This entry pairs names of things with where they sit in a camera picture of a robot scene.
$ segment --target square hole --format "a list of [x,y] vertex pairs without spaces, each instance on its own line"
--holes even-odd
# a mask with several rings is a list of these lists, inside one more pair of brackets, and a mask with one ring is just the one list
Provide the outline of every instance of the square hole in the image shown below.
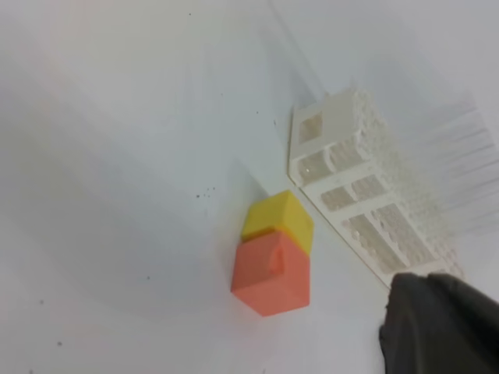
[[298,161],[298,172],[304,184],[314,182],[332,174],[326,165],[326,161],[324,161],[322,150]]
[[299,143],[305,143],[322,135],[322,113],[306,119],[299,125]]
[[356,193],[358,201],[371,199],[385,193],[385,190],[380,181],[376,178],[376,175],[370,175],[369,177],[353,182],[352,189]]
[[356,149],[354,139],[347,139],[329,148],[329,157],[338,171],[344,171],[364,162]]
[[364,215],[351,218],[350,224],[352,230],[359,233],[360,245],[377,262],[383,273],[394,273],[405,269],[404,263]]
[[355,202],[343,187],[323,193],[320,195],[320,199],[331,212],[352,205]]

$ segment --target plastic cube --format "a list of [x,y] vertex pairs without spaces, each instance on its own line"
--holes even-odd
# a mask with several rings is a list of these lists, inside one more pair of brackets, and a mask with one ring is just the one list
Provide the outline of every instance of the plastic cube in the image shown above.
[[242,240],[247,242],[275,231],[285,232],[307,255],[310,254],[313,221],[291,191],[253,204],[242,229]]
[[310,258],[284,232],[242,243],[235,256],[232,293],[261,316],[310,303]]

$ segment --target white surface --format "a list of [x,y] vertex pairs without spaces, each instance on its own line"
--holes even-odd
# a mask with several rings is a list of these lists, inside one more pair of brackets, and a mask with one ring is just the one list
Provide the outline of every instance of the white surface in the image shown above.
[[290,185],[291,107],[321,94],[265,3],[0,14],[5,372],[382,372],[386,290],[321,224],[309,308],[229,292],[246,208]]

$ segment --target orange cube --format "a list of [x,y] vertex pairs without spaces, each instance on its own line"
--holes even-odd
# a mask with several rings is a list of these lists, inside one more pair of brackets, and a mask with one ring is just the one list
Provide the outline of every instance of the orange cube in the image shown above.
[[242,243],[232,293],[261,316],[310,303],[310,257],[282,231]]

